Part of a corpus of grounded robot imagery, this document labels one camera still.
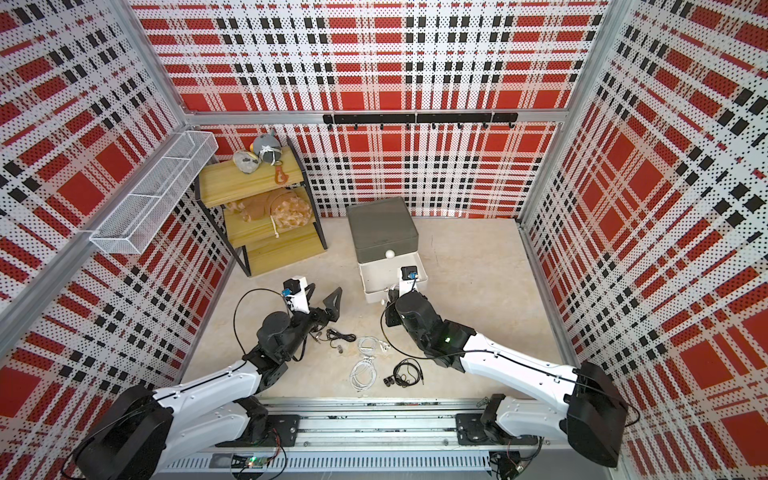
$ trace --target beige floor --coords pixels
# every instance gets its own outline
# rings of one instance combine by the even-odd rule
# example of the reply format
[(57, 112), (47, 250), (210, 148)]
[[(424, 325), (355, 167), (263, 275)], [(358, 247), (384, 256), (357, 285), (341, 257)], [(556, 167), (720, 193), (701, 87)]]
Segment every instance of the beige floor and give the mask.
[[(429, 276), (424, 294), (440, 316), (471, 326), (509, 348), (560, 362), (514, 221), (414, 221), (419, 230), (419, 255)], [(241, 357), (232, 333), (232, 314), (243, 293), (257, 287), (280, 290), (284, 280), (296, 275), (316, 283), (312, 306), (320, 306), (337, 286), (343, 288), (341, 318), (331, 326), (343, 333), (381, 338), (382, 307), (366, 303), (363, 296), (349, 224), (343, 218), (323, 219), (323, 230), (329, 249), (322, 255), (251, 279), (235, 267), (184, 381), (215, 372)], [(237, 313), (237, 332), (246, 350), (255, 345), (263, 318), (282, 308), (280, 298), (272, 293), (254, 292), (246, 297)], [(401, 326), (387, 329), (387, 336), (401, 350), (422, 356)], [(404, 358), (394, 350), (376, 354), (379, 378), (371, 389), (359, 394), (349, 384), (349, 373), (362, 356), (355, 344), (341, 344), (344, 353), (339, 354), (328, 343), (310, 340), (304, 360), (290, 362), (285, 375), (261, 396), (475, 399), (492, 393), (515, 394), (494, 380), (443, 369), (427, 360), (421, 361), (424, 385), (387, 387), (382, 379), (392, 375), (392, 368)]]

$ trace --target storage box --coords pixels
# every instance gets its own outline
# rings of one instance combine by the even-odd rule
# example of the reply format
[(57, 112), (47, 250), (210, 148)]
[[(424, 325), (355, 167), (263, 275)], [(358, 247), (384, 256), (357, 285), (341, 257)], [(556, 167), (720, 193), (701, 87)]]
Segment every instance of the storage box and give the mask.
[(393, 258), (385, 258), (374, 262), (361, 263), (360, 276), (362, 288), (366, 293), (366, 302), (378, 303), (386, 300), (386, 289), (398, 284), (400, 268), (416, 265), (419, 269), (419, 278), (416, 280), (416, 289), (424, 292), (427, 288), (427, 272), (424, 271), (422, 259), (417, 252), (404, 253)]
[(358, 263), (416, 252), (419, 232), (402, 197), (386, 198), (346, 208)]

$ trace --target red plaid wall panel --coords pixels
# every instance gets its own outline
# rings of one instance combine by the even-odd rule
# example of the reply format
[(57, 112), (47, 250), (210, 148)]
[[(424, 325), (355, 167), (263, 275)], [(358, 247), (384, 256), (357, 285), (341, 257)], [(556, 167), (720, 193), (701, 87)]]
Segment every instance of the red plaid wall panel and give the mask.
[(768, 476), (768, 3), (638, 2), (530, 234), (649, 478)]
[(0, 477), (60, 478), (123, 390), (177, 382), (228, 259), (188, 194), (143, 255), (87, 260), (0, 363)]
[(109, 10), (0, 12), (0, 309), (175, 127)]
[(608, 1), (130, 0), (191, 111), (562, 108)]
[(554, 135), (552, 123), (326, 125), (209, 125), (217, 157), (229, 160), (273, 129), (306, 165), (313, 195), (326, 217), (346, 206), (404, 197), (411, 213), (438, 217), (516, 217)]

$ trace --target stuffed toy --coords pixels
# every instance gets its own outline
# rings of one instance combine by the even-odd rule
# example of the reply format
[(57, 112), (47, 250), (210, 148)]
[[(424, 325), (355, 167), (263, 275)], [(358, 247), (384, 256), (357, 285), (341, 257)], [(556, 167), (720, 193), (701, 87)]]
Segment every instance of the stuffed toy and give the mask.
[(250, 222), (269, 215), (277, 228), (303, 227), (312, 218), (312, 207), (292, 190), (278, 188), (235, 202), (227, 208)]

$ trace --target shelf tier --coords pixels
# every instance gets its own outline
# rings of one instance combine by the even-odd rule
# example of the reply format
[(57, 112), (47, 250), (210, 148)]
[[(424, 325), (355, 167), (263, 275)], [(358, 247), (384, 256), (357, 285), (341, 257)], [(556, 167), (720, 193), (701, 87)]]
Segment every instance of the shelf tier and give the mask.
[[(294, 188), (293, 191), (296, 192), (296, 195), (303, 198), (310, 206), (312, 205), (309, 196), (306, 194), (305, 187)], [(308, 225), (314, 221), (315, 215), (312, 214), (312, 218), (310, 218), (310, 223), (308, 223)], [(248, 243), (255, 243), (258, 240), (275, 236), (275, 232), (272, 228), (272, 219), (268, 215), (265, 215), (259, 220), (246, 222), (243, 220), (242, 215), (236, 214), (232, 210), (225, 208), (224, 224), (227, 226), (227, 238), (230, 243), (232, 243), (232, 247), (235, 248), (243, 247)], [(278, 228), (277, 233), (287, 233), (294, 230), (294, 228)]]
[(303, 180), (301, 169), (290, 147), (283, 147), (283, 172), (288, 175), (284, 185), (275, 183), (275, 167), (261, 164), (252, 174), (238, 170), (233, 161), (208, 165), (200, 172), (200, 200), (208, 207), (262, 194), (276, 188), (298, 184)]
[(246, 245), (251, 276), (305, 260), (325, 251), (314, 223)]

